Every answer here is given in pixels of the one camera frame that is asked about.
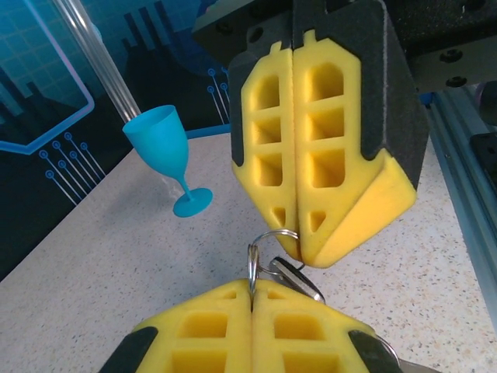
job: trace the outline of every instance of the keychain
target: keychain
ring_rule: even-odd
[[[278,256],[261,266],[259,243],[278,235],[298,240],[288,229],[260,235],[248,245],[248,280],[143,321],[100,372],[440,373],[399,359],[370,326],[325,305],[304,266]]]

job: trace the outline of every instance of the key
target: key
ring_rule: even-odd
[[[399,359],[402,373],[441,373],[440,371],[436,371],[430,367],[425,367],[423,365],[419,365],[416,363],[412,363],[411,361],[405,361]]]
[[[319,291],[302,272],[301,268],[296,268],[285,259],[277,256],[269,263],[270,274],[279,284],[288,286],[303,295],[313,298],[315,301],[326,304],[325,296]]]

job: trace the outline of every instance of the speckled countertop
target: speckled countertop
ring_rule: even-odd
[[[190,142],[187,179],[214,203],[172,213],[177,184],[131,152],[0,283],[0,371],[98,371],[155,313],[244,277],[266,230],[231,174],[228,135]],[[283,250],[269,242],[263,263]],[[431,143],[417,204],[335,266],[306,269],[333,308],[401,357],[443,373],[497,372],[497,341]]]

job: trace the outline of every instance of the blue wine glass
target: blue wine glass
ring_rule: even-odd
[[[145,163],[178,181],[185,191],[172,209],[176,216],[187,218],[209,206],[213,197],[210,190],[190,190],[186,185],[188,139],[173,105],[159,106],[140,114],[124,125],[123,132]]]

